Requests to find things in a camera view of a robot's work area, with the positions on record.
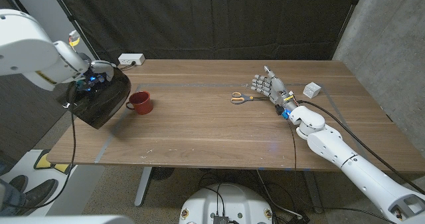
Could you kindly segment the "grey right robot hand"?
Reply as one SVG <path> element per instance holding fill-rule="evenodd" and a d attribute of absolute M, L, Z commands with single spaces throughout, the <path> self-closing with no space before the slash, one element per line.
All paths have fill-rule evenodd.
<path fill-rule="evenodd" d="M 251 89 L 266 96 L 278 110 L 292 112 L 298 107 L 293 94 L 290 94 L 284 83 L 267 66 L 264 66 L 266 76 L 256 74 L 252 80 Z"/>

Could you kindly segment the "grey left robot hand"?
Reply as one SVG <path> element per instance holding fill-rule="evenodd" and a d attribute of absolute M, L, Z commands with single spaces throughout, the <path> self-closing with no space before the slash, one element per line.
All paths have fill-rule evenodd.
<path fill-rule="evenodd" d="M 114 77 L 116 65 L 104 60 L 95 60 L 89 64 L 88 70 L 76 81 L 78 91 L 91 91 L 110 82 Z"/>

